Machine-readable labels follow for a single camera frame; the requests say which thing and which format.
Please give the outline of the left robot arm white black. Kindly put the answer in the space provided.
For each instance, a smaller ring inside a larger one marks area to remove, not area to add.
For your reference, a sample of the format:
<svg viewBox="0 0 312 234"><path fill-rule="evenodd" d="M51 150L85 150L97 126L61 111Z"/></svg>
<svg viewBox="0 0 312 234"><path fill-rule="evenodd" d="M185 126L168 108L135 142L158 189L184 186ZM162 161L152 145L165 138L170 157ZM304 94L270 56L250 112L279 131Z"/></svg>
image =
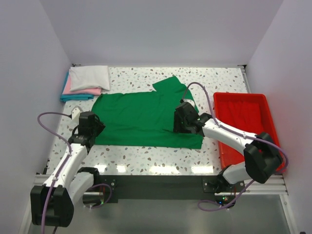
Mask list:
<svg viewBox="0 0 312 234"><path fill-rule="evenodd" d="M32 223L42 228L68 227L75 204L99 177L97 168L81 168L80 165L105 125L95 113L82 112L77 107L68 117L77 120L78 125L65 140L64 156L49 177L30 192Z"/></svg>

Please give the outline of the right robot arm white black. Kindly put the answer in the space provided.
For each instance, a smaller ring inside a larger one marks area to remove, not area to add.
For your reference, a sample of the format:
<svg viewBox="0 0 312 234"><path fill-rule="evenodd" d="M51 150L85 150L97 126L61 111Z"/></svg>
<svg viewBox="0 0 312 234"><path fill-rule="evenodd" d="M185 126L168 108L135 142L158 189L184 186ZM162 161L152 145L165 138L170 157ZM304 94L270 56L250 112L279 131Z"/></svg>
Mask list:
<svg viewBox="0 0 312 234"><path fill-rule="evenodd" d="M225 185L246 179L264 184L283 162L281 149L269 134L245 132L208 113L199 115L194 106L185 101L175 109L173 131L213 138L244 156L243 162L230 165L218 174L218 180Z"/></svg>

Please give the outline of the green t shirt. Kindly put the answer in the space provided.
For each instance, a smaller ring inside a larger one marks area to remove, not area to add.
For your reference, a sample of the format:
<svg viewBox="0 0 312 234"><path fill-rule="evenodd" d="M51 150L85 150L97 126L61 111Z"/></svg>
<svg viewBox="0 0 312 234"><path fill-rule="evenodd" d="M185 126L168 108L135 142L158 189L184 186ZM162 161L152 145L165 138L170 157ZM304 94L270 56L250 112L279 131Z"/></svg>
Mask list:
<svg viewBox="0 0 312 234"><path fill-rule="evenodd" d="M193 99L177 77L153 84L153 91L102 94L93 107L105 129L97 145L200 149L203 137L175 133L174 112L182 97Z"/></svg>

